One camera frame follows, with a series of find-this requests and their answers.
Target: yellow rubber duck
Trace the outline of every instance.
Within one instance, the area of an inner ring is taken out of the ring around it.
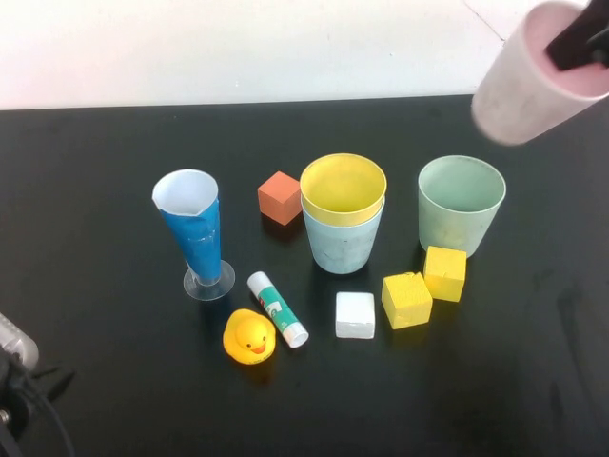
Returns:
[[[222,342],[237,362],[259,364],[275,350],[275,326],[257,312],[237,309],[228,318]]]

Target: glue stick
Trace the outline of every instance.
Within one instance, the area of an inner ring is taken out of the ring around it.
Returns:
[[[305,327],[296,319],[284,298],[279,294],[268,276],[261,271],[252,274],[247,280],[247,285],[256,296],[266,314],[284,336],[285,341],[291,348],[302,346],[308,339]]]

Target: yellow block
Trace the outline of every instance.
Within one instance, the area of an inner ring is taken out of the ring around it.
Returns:
[[[465,284],[467,254],[462,250],[430,246],[425,257],[423,275],[431,296],[458,302]]]
[[[429,322],[433,300],[420,273],[384,278],[381,300],[394,330]]]

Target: white cube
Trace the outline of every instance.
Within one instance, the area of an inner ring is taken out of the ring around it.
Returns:
[[[336,294],[336,336],[374,338],[374,295],[365,292]]]

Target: stacked cups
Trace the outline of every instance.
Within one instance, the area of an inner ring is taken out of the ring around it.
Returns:
[[[315,262],[335,274],[362,268],[370,257],[387,180],[365,157],[331,154],[301,176],[304,223]]]

